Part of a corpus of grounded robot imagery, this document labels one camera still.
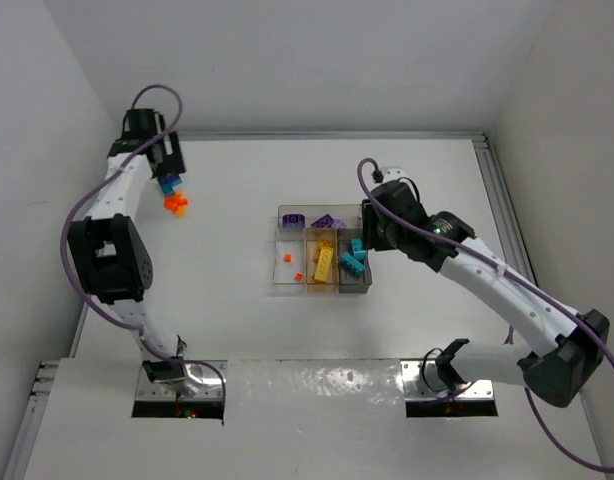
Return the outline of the teal round lego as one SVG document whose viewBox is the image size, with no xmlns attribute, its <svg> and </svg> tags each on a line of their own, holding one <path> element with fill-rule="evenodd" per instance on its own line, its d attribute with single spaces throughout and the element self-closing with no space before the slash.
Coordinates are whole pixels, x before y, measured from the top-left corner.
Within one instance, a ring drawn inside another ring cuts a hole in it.
<svg viewBox="0 0 614 480">
<path fill-rule="evenodd" d="M 367 250 L 363 246 L 363 242 L 360 238 L 353 238 L 350 240 L 352 256 L 359 262 L 364 263 L 367 259 Z"/>
</svg>

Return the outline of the teal 2x4 lego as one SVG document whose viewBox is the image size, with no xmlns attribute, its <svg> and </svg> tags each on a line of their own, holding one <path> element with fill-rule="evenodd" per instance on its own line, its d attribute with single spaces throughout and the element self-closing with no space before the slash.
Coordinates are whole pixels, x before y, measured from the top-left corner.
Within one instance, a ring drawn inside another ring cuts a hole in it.
<svg viewBox="0 0 614 480">
<path fill-rule="evenodd" d="M 358 261 L 353 255 L 345 252 L 339 259 L 339 264 L 350 275 L 360 277 L 363 275 L 365 266 L 362 262 Z"/>
</svg>

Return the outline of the purple slope lego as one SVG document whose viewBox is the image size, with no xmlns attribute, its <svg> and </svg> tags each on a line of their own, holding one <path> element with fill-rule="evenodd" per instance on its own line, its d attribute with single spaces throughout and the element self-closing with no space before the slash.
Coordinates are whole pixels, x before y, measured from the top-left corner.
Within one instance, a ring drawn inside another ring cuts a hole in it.
<svg viewBox="0 0 614 480">
<path fill-rule="evenodd" d="M 330 214 L 325 214 L 316 220 L 314 220 L 311 224 L 311 228 L 315 229 L 329 229 L 335 228 L 337 226 L 337 219 L 331 216 Z"/>
</svg>

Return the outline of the long yellow lego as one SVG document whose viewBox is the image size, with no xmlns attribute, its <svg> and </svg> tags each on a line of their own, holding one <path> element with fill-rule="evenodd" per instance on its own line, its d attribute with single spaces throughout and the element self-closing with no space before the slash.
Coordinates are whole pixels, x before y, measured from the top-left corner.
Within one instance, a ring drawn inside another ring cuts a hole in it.
<svg viewBox="0 0 614 480">
<path fill-rule="evenodd" d="M 313 274 L 313 281 L 317 284 L 326 284 L 330 280 L 334 249 L 322 247 Z"/>
</svg>

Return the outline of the purple printed lego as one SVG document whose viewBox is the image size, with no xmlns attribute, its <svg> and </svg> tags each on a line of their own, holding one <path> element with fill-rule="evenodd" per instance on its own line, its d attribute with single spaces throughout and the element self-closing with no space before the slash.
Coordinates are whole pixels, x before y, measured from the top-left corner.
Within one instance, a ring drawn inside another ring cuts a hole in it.
<svg viewBox="0 0 614 480">
<path fill-rule="evenodd" d="M 288 213 L 281 217 L 282 229 L 304 229 L 306 227 L 306 217 L 300 213 Z"/>
</svg>

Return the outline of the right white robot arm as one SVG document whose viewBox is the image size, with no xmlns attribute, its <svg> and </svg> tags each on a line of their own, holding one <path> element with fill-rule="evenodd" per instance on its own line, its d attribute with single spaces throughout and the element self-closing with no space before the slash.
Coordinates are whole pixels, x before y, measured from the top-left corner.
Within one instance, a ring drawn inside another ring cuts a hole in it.
<svg viewBox="0 0 614 480">
<path fill-rule="evenodd" d="M 450 212 L 428 215 L 399 180 L 374 188 L 362 203 L 369 250 L 399 250 L 457 283 L 497 313 L 526 347 L 479 345 L 456 339 L 420 370 L 427 388 L 450 392 L 478 380 L 528 388 L 564 408 L 604 359 L 610 322 L 600 311 L 581 313 L 524 286 L 524 277 L 499 260 L 471 226 Z"/>
</svg>

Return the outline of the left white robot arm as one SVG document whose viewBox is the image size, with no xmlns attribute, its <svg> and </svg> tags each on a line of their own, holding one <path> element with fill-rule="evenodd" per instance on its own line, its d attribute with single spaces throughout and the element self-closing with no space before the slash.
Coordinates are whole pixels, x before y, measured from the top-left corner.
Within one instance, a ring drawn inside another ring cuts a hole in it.
<svg viewBox="0 0 614 480">
<path fill-rule="evenodd" d="M 187 201 L 178 187 L 186 172 L 178 135 L 169 133 L 135 157 L 130 154 L 165 129 L 154 109 L 132 108 L 108 154 L 112 181 L 96 195 L 82 220 L 73 221 L 67 243 L 84 292 L 108 306 L 128 326 L 139 345 L 142 368 L 153 384 L 170 390 L 188 379 L 181 359 L 185 342 L 147 312 L 145 293 L 153 283 L 153 264 L 134 224 L 148 183 L 156 181 L 171 211 L 182 214 Z"/>
</svg>

